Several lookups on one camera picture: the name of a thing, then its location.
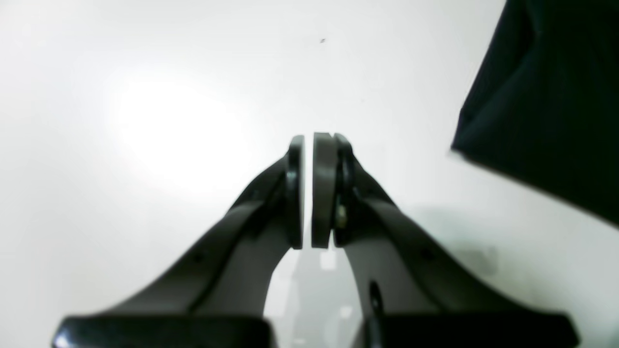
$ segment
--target mounting hole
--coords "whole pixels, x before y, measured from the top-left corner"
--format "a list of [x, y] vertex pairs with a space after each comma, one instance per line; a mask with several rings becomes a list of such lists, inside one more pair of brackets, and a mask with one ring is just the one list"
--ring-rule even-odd
[[378, 315], [383, 313], [383, 297], [375, 281], [370, 282], [370, 303], [374, 314]]

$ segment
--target black cloth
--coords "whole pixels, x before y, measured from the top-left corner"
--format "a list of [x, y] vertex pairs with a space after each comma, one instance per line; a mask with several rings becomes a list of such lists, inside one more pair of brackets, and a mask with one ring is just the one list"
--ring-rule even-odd
[[619, 225], [619, 0], [508, 0], [452, 148]]

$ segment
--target white backdrop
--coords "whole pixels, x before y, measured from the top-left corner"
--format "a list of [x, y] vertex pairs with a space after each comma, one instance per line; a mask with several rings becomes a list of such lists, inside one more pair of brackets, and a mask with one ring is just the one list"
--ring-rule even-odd
[[[145, 286], [314, 131], [481, 279], [619, 346], [619, 232], [449, 153], [503, 4], [0, 1], [0, 346]], [[350, 266], [307, 237], [265, 315], [283, 348], [346, 347]]]

